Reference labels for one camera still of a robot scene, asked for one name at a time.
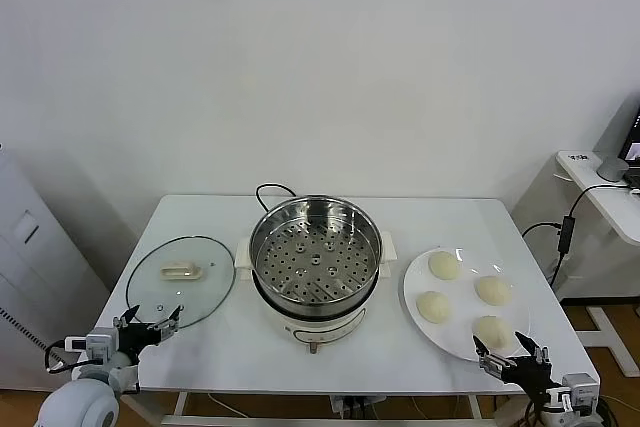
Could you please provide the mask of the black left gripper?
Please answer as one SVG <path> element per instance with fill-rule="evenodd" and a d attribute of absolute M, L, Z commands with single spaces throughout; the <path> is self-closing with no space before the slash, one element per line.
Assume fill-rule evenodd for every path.
<path fill-rule="evenodd" d="M 118 330 L 118 351 L 130 362 L 138 362 L 141 352 L 148 346 L 157 346 L 171 338 L 178 330 L 182 305 L 164 320 L 153 323 L 133 323 L 140 305 L 128 308 L 120 317 L 114 317 L 112 325 Z"/>

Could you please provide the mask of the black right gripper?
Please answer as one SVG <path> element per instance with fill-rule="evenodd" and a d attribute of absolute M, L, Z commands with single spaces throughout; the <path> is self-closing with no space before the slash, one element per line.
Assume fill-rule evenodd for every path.
<path fill-rule="evenodd" d="M 539 346 L 521 332 L 516 331 L 515 336 L 530 356 L 505 358 L 492 354 L 485 344 L 473 335 L 480 368 L 488 374 L 501 374 L 501 380 L 505 384 L 519 386 L 529 397 L 546 397 L 547 390 L 556 387 L 556 383 L 551 379 L 548 348 Z"/>

